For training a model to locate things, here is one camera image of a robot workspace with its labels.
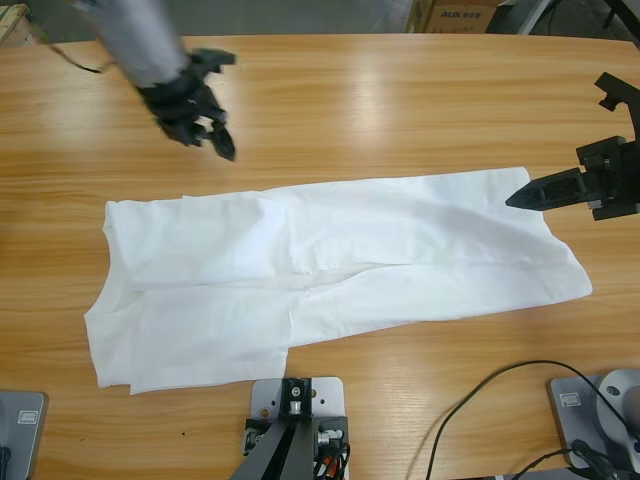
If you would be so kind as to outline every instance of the table surface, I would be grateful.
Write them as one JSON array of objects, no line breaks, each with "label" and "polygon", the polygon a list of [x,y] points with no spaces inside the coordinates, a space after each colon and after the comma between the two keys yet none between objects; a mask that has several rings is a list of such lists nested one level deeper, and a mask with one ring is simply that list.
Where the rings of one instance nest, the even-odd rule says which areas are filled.
[{"label": "table surface", "polygon": [[[227,478],[241,461],[250,382],[129,396],[100,390],[83,314],[109,254],[107,200],[524,165],[577,165],[575,148],[632,137],[597,105],[608,71],[640,83],[628,43],[549,37],[367,35],[191,38],[239,64],[211,78],[235,164],[166,140],[113,69],[80,71],[45,47],[0,51],[0,385],[50,397],[36,479]],[[93,43],[64,45],[78,61]],[[340,376],[352,478],[423,478],[430,426],[485,375],[533,358],[588,373],[640,367],[640,218],[545,214],[594,293],[554,306],[422,323],[290,352],[287,373]],[[500,474],[559,446],[546,383],[497,379],[450,424],[434,478]],[[557,459],[547,467],[561,465]]]}]

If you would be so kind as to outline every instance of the white garment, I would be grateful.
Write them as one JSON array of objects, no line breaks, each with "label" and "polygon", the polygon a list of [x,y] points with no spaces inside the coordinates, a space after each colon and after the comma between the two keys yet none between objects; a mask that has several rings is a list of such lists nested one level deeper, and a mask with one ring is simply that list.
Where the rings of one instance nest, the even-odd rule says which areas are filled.
[{"label": "white garment", "polygon": [[290,346],[591,292],[523,168],[108,202],[85,320],[101,387],[280,377]]}]

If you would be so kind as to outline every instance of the wire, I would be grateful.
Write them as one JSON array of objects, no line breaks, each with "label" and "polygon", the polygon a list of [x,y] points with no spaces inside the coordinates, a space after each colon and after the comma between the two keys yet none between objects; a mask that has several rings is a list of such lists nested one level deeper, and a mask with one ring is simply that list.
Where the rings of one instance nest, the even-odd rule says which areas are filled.
[{"label": "wire", "polygon": [[515,475],[511,480],[519,480],[525,473],[527,473],[529,470],[531,470],[532,468],[535,468],[538,466],[538,464],[544,462],[545,460],[547,460],[548,458],[551,457],[556,457],[558,455],[567,455],[569,453],[573,452],[573,449],[571,448],[562,448],[560,450],[556,450],[555,452],[551,452],[551,453],[547,453],[545,455],[542,455],[540,458],[535,459],[533,462],[531,462],[529,465],[527,465],[526,467],[524,467],[520,473],[518,473],[517,475]]},{"label": "wire", "polygon": [[346,455],[344,457],[342,467],[340,467],[336,473],[336,480],[342,480],[344,478],[344,473],[347,470],[347,464],[349,463],[349,457],[351,456],[351,446],[347,443],[346,447]]},{"label": "wire", "polygon": [[45,43],[45,45],[49,48],[49,50],[51,50],[52,52],[57,53],[58,55],[60,55],[68,63],[70,63],[71,65],[73,65],[75,67],[78,67],[81,70],[84,70],[85,72],[102,74],[102,73],[106,72],[107,70],[109,70],[109,67],[111,67],[111,65],[113,65],[113,61],[108,61],[108,62],[105,62],[102,65],[100,65],[98,68],[85,67],[84,65],[76,62],[73,58],[71,58],[69,55],[64,53],[59,47],[57,47],[55,45],[52,45],[50,43]]},{"label": "wire", "polygon": [[[344,479],[344,473],[347,469],[347,464],[349,463],[349,457],[351,456],[351,446],[348,443],[343,443],[337,448],[329,448],[324,457],[316,463],[316,468],[313,472],[313,478],[317,480],[342,480]],[[325,465],[325,470],[321,476],[318,476],[320,471],[320,467],[324,465],[324,462],[331,458],[331,461]],[[331,469],[333,468],[335,463],[335,473],[331,475]]]},{"label": "wire", "polygon": [[62,57],[66,62],[70,63],[74,67],[78,67],[79,69],[84,70],[85,72],[102,74],[106,72],[109,69],[109,67],[111,67],[111,65],[114,64],[112,60],[109,60],[108,62],[105,62],[102,65],[100,65],[98,68],[85,67],[84,65],[76,62],[73,58],[67,55],[60,47],[49,43],[47,41],[47,35],[44,33],[44,31],[40,27],[38,27],[35,24],[32,24],[31,31],[36,37],[38,37],[38,40],[40,40],[44,45],[47,46],[49,50],[51,50],[53,53],[57,55],[60,55],[60,57]]},{"label": "wire", "polygon": [[589,385],[589,387],[596,392],[596,394],[600,397],[600,399],[604,402],[604,404],[607,406],[607,408],[609,410],[611,410],[611,412],[613,412],[613,414],[618,418],[618,420],[620,420],[620,422],[622,422],[622,424],[625,426],[625,428],[627,429],[627,432],[632,435],[636,440],[638,440],[640,442],[640,436],[638,435],[638,433],[631,427],[631,425],[629,425],[627,423],[627,421],[622,417],[622,415],[620,415],[618,413],[618,411],[613,407],[613,405],[611,405],[611,403],[609,402],[609,400],[607,400],[605,398],[605,396],[600,393],[600,390],[598,390],[598,387],[596,387],[591,380],[589,380],[583,373],[581,373],[580,371],[578,371],[577,369],[575,369],[574,367],[572,367],[571,365],[567,365],[566,363],[562,363],[562,362],[558,362],[555,360],[528,360],[526,362],[519,362],[519,363],[514,363],[513,365],[508,365],[506,367],[502,367],[498,370],[496,370],[495,372],[493,372],[491,375],[489,375],[487,378],[485,378],[484,380],[482,380],[473,390],[471,390],[471,392],[469,392],[461,401],[460,403],[458,403],[453,410],[451,410],[451,412],[449,412],[449,414],[445,417],[445,419],[442,421],[442,423],[440,424],[440,427],[438,428],[438,432],[436,433],[436,438],[433,442],[433,447],[431,448],[431,455],[429,457],[429,468],[427,469],[427,476],[425,477],[426,480],[430,480],[431,479],[431,472],[433,471],[433,464],[435,462],[435,458],[436,458],[436,450],[438,449],[438,443],[440,442],[440,437],[442,436],[442,433],[444,432],[444,429],[446,428],[447,424],[451,421],[451,419],[455,416],[456,413],[458,413],[458,411],[464,407],[469,400],[471,400],[480,390],[482,390],[485,386],[487,386],[487,384],[489,382],[491,382],[494,378],[502,375],[503,373],[506,373],[510,370],[514,370],[516,368],[520,368],[520,367],[525,367],[527,365],[539,365],[539,364],[546,364],[546,365],[557,365],[559,367],[563,367],[566,368],[567,370],[571,370],[573,373],[575,373],[577,376],[579,376],[580,378],[582,378],[582,380],[585,381],[585,383],[587,385]]}]

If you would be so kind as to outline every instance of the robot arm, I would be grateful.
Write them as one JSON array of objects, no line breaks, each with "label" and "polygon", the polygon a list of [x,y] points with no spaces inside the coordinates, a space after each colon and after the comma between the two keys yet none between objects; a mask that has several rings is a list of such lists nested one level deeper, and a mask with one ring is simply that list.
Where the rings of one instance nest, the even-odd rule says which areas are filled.
[{"label": "robot arm", "polygon": [[572,168],[532,180],[508,200],[511,207],[549,210],[588,202],[595,220],[640,211],[640,90],[603,73],[596,81],[606,97],[600,105],[613,111],[629,107],[635,140],[611,137],[576,150],[585,171]]},{"label": "robot arm", "polygon": [[[187,53],[158,0],[74,0],[158,125],[172,140],[200,146],[211,140],[223,158],[235,147],[226,128],[227,113],[204,78],[221,73],[235,56],[222,50]],[[211,120],[210,128],[197,123]]]}]

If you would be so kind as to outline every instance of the floor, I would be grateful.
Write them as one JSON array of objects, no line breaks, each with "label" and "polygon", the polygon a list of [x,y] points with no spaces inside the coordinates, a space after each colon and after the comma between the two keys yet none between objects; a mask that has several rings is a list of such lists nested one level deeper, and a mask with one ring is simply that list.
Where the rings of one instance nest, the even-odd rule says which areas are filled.
[{"label": "floor", "polygon": [[[515,33],[534,0],[498,9],[489,31]],[[26,3],[52,42],[91,40],[95,36],[67,0],[0,0]],[[165,0],[182,35],[402,32],[412,0]],[[603,0],[562,0],[542,19],[536,35],[631,40],[619,20],[603,29]]]}]

